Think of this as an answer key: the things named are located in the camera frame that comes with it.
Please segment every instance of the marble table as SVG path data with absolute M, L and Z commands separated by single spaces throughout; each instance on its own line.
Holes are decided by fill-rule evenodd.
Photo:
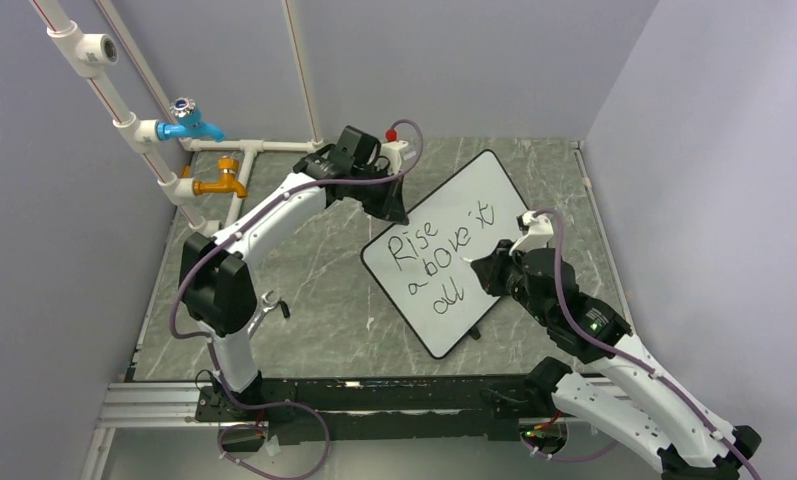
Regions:
M 621 293 L 568 139 L 429 139 L 424 158 L 405 180 L 406 206 L 416 204 L 484 149 L 491 149 L 501 159 L 529 206 L 554 206 L 565 215 L 565 258 L 575 267 L 582 290 L 622 312 Z M 201 152 L 193 159 L 193 175 L 217 178 L 216 162 L 222 154 L 242 158 L 241 152 Z M 260 154 L 252 169 L 243 213 L 273 192 L 300 157 Z M 199 205 L 208 218 L 224 219 L 230 198 L 206 195 L 199 197 Z M 360 249 L 386 226 L 366 215 L 353 200 L 337 202 L 270 254 L 252 278 L 255 289 L 258 293 L 278 292 L 289 304 L 292 318 L 284 320 L 279 309 L 272 312 L 252 339 L 263 375 L 514 374 L 529 372 L 546 356 L 580 369 L 511 300 L 498 302 L 481 320 L 479 340 L 465 339 L 444 359 L 432 358 L 360 262 Z M 199 370 L 210 367 L 204 341 L 174 340 L 168 331 L 181 246 L 192 233 L 179 215 L 172 228 L 173 243 L 163 261 L 150 317 L 138 345 L 135 380 L 191 380 Z M 182 331 L 196 328 L 185 308 L 180 309 L 177 322 Z

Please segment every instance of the wrench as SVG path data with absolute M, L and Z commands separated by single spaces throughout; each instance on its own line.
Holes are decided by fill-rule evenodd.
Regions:
M 274 295 L 274 290 L 269 290 L 266 293 L 260 295 L 260 298 L 257 299 L 257 315 L 248 323 L 248 338 L 252 338 L 254 333 L 257 331 L 257 327 L 263 323 L 266 315 L 268 312 L 277 308 L 280 304 L 280 299 L 271 300 L 271 296 Z

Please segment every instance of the blue faucet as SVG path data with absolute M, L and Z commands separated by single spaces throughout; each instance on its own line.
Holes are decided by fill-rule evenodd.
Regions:
M 216 142 L 224 140 L 224 132 L 220 128 L 201 121 L 201 111 L 191 98 L 178 98 L 171 103 L 170 110 L 180 125 L 157 123 L 157 136 L 160 140 L 182 137 L 211 137 Z

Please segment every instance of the orange faucet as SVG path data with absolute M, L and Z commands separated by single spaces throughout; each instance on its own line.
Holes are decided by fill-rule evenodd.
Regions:
M 225 155 L 218 159 L 218 171 L 221 173 L 218 181 L 214 183 L 195 181 L 192 184 L 192 191 L 195 192 L 195 195 L 236 192 L 237 197 L 245 198 L 248 196 L 248 190 L 236 180 L 237 170 L 239 170 L 239 162 L 235 158 Z

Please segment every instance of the whiteboard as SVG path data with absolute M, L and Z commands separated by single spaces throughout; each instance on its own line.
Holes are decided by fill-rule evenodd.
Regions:
M 481 152 L 368 243 L 363 265 L 434 358 L 463 338 L 497 298 L 487 295 L 464 258 L 521 236 L 524 200 L 490 150 Z

